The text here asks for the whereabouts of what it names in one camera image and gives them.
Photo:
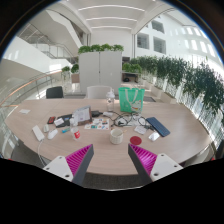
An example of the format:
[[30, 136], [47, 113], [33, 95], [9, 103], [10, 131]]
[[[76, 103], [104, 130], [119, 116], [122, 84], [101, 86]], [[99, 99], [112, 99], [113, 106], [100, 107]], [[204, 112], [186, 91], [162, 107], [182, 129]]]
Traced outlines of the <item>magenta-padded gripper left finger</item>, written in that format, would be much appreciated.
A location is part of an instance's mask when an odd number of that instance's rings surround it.
[[44, 170], [81, 186], [93, 155], [94, 148], [90, 144], [66, 157], [57, 156]]

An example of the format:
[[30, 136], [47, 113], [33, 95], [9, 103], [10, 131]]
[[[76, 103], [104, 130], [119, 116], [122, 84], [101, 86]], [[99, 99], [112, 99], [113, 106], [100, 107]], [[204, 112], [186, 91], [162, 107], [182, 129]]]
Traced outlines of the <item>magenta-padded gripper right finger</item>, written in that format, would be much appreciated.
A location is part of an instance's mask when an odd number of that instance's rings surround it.
[[182, 169], [182, 166], [166, 154], [161, 153], [156, 155], [133, 144], [128, 145], [128, 154], [143, 185], [147, 185]]

